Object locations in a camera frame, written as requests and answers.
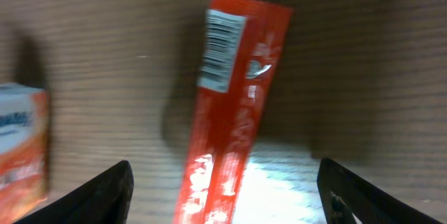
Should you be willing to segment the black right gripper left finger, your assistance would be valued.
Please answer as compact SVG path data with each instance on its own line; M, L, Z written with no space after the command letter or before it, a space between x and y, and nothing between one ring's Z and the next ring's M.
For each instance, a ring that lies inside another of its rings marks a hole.
M122 160L15 224L125 224L133 188L131 165Z

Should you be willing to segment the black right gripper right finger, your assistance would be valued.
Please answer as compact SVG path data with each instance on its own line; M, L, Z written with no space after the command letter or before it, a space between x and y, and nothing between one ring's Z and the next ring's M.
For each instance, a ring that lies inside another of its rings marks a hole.
M317 186L327 223L441 223L330 158L321 160Z

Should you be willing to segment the red snack bar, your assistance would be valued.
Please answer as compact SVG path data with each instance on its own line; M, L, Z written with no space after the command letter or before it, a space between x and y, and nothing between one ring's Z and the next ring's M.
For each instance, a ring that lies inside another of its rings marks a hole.
M211 0L176 223L232 221L292 13L264 0Z

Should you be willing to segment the orange Kleenex tissue pack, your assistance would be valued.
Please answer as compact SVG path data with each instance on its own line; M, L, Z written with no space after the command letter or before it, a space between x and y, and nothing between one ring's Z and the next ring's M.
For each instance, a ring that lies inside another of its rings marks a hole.
M44 89L1 85L2 223L13 223L47 198L48 121Z

